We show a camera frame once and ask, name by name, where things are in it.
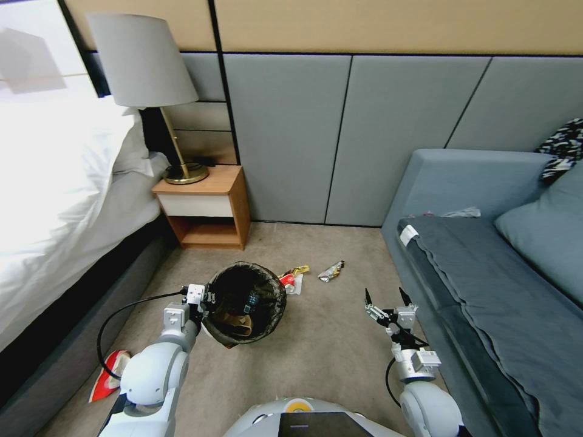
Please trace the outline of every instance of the table lamp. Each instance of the table lamp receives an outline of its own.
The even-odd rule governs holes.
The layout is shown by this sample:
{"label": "table lamp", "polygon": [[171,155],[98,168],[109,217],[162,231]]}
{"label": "table lamp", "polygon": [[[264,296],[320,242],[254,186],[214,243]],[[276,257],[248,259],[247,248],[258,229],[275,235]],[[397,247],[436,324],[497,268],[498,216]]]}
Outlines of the table lamp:
{"label": "table lamp", "polygon": [[208,176],[206,166],[184,162],[163,108],[199,99],[168,23],[160,18],[119,13],[89,13],[87,20],[115,102],[121,106],[160,107],[180,162],[167,168],[164,179],[188,184]]}

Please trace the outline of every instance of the nightstand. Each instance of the nightstand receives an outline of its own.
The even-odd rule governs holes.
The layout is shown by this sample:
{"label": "nightstand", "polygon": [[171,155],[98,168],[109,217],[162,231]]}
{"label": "nightstand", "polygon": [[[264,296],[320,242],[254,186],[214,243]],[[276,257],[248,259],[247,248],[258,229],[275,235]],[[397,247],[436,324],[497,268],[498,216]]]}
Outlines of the nightstand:
{"label": "nightstand", "polygon": [[249,205],[240,166],[209,167],[209,176],[188,185],[162,180],[152,192],[183,249],[245,248]]}

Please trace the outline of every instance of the lamp base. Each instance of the lamp base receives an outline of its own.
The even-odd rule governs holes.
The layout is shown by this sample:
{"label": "lamp base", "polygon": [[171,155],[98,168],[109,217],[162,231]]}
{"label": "lamp base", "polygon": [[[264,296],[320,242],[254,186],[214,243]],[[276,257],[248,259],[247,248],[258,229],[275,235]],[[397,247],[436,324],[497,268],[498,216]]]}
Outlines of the lamp base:
{"label": "lamp base", "polygon": [[188,177],[184,175],[182,168],[177,166],[170,166],[164,173],[164,180],[175,185],[186,185],[203,180],[208,176],[208,168],[202,164],[188,163]]}

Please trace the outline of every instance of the beige carpet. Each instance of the beige carpet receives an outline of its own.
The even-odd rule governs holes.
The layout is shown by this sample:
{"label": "beige carpet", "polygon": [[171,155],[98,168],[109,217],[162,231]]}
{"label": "beige carpet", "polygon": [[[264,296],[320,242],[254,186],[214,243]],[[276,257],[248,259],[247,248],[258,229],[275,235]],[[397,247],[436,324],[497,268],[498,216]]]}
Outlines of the beige carpet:
{"label": "beige carpet", "polygon": [[[330,283],[316,278],[340,259],[346,267],[338,278]],[[221,436],[252,405],[286,396],[333,401],[411,435],[384,384],[390,339],[363,309],[365,286],[381,307],[401,303],[397,272],[380,230],[254,223],[245,251],[174,250],[145,296],[206,282],[239,260],[276,274],[302,264],[312,271],[304,276],[302,294],[288,297],[283,319],[269,337],[227,350],[205,333],[198,336],[180,394],[176,437]],[[136,307],[114,347],[137,353],[155,341],[162,309],[170,302],[172,298]],[[391,384],[399,393],[393,371]],[[39,435],[97,435],[115,396],[87,403],[96,376],[97,371]]]}

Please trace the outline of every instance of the black trash bag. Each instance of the black trash bag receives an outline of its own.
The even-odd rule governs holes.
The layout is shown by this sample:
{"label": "black trash bag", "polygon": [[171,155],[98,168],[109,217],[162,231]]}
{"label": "black trash bag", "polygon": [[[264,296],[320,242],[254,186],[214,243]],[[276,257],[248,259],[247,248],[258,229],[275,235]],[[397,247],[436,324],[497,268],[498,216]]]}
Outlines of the black trash bag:
{"label": "black trash bag", "polygon": [[[284,315],[286,295],[279,278],[258,264],[237,262],[218,272],[208,283],[215,293],[212,314],[204,318],[208,332],[227,348],[253,343],[272,333]],[[251,333],[240,335],[236,328],[223,322],[229,317],[245,317],[253,321]]]}

